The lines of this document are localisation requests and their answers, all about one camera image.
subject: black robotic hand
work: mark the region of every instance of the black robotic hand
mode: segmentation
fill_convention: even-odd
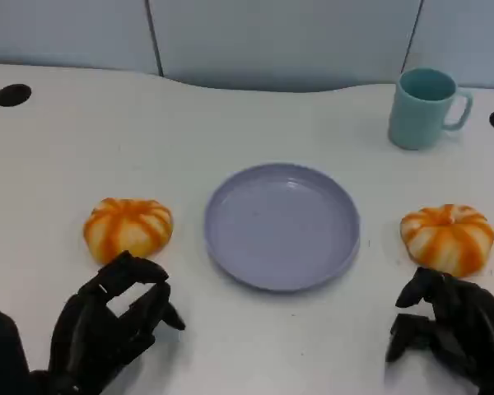
[[[408,348],[429,349],[447,368],[494,394],[494,296],[480,286],[419,267],[395,304],[431,303],[435,321],[399,314],[391,329],[386,361],[395,362]]]
[[[162,320],[184,330],[169,303],[166,272],[155,263],[120,254],[66,303],[51,339],[48,370],[29,372],[14,322],[0,313],[0,395],[98,395],[156,340]],[[106,306],[130,286],[154,286],[117,317]]]

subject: mug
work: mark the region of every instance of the mug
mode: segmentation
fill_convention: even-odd
[[[446,124],[455,96],[467,105],[457,123]],[[390,141],[407,150],[421,150],[436,144],[443,130],[460,130],[467,122],[473,97],[459,91],[451,76],[431,69],[415,68],[404,72],[395,87],[394,105],[389,116]]]

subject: white table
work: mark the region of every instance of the white table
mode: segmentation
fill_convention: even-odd
[[[107,389],[112,395],[471,393],[431,357],[411,353],[389,373],[394,302],[415,266],[398,223],[408,211],[472,205],[494,226],[494,91],[474,90],[459,138],[401,151],[386,137],[394,87],[313,94],[219,91],[159,77],[0,66],[0,88],[31,98],[0,107],[0,309],[17,322],[32,369],[67,298],[96,274],[82,224],[106,197],[155,198],[175,232],[153,257],[171,275],[188,324],[159,341]],[[203,209],[225,177],[264,162],[321,170],[354,198],[361,251],[343,278],[272,295],[216,269]],[[494,294],[494,247],[474,279]],[[428,306],[417,312],[427,313]]]

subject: plate rim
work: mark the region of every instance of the plate rim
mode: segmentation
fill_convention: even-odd
[[[311,172],[313,174],[316,174],[317,176],[320,176],[323,179],[328,180],[330,183],[335,184],[335,186],[340,189],[340,191],[345,195],[346,199],[351,203],[352,210],[354,212],[354,216],[356,219],[356,225],[357,225],[357,237],[355,239],[355,242],[349,252],[349,254],[341,260],[340,265],[336,266],[335,269],[333,269],[332,272],[329,272],[328,275],[324,276],[321,280],[317,281],[312,281],[310,284],[304,284],[302,286],[298,287],[287,287],[287,288],[272,288],[272,287],[267,287],[267,286],[261,286],[259,284],[255,284],[251,281],[247,281],[244,278],[241,278],[237,276],[235,273],[230,272],[226,267],[224,267],[219,259],[217,259],[216,255],[216,250],[213,246],[213,243],[210,241],[210,211],[212,207],[214,206],[215,201],[217,200],[217,197],[220,195],[220,192],[226,189],[226,187],[233,183],[236,178],[241,177],[244,174],[252,173],[255,171],[260,171],[263,169],[267,168],[272,168],[272,167],[278,167],[278,168],[290,168],[294,170],[300,170],[300,171],[306,171],[306,172]],[[304,165],[297,165],[294,163],[290,162],[268,162],[268,163],[263,163],[261,165],[254,165],[250,166],[246,169],[236,171],[235,173],[231,174],[228,176],[223,182],[221,182],[218,187],[214,190],[212,193],[210,199],[207,202],[207,205],[205,206],[205,213],[204,213],[204,218],[203,218],[203,236],[205,239],[205,247],[207,250],[207,254],[210,257],[210,259],[228,276],[231,276],[234,278],[236,281],[246,284],[248,286],[252,286],[253,288],[259,289],[259,290],[267,290],[271,292],[281,292],[281,293],[286,293],[286,292],[297,292],[301,290],[307,290],[309,288],[317,287],[317,286],[322,286],[328,281],[331,281],[337,277],[340,277],[343,273],[345,273],[349,267],[353,264],[355,261],[355,258],[357,256],[357,253],[360,249],[361,245],[361,216],[359,214],[359,211],[357,210],[357,205],[355,204],[352,196],[347,192],[345,188],[342,187],[341,184],[339,184],[337,181],[335,181],[332,177],[328,176],[326,173],[323,173],[322,171],[312,169],[308,166]]]

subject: panel seam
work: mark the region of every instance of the panel seam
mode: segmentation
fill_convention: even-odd
[[[404,68],[406,67],[406,63],[408,62],[408,56],[410,55],[410,50],[412,49],[413,37],[415,36],[417,25],[419,24],[419,17],[421,16],[422,6],[424,2],[425,0],[421,0],[419,2],[419,9],[417,10],[415,22],[413,23],[412,34],[410,35],[410,40],[408,41],[408,47],[406,48],[406,54],[404,55],[403,67],[401,68],[401,72],[404,72]]]
[[[157,72],[160,75],[160,77],[164,77],[165,73],[163,72],[161,55],[159,53],[159,45],[157,44],[156,27],[154,25],[153,15],[151,13],[150,0],[144,0],[144,2],[145,2],[145,8],[147,10],[148,30],[150,31],[151,43],[154,50],[154,57],[156,58]]]

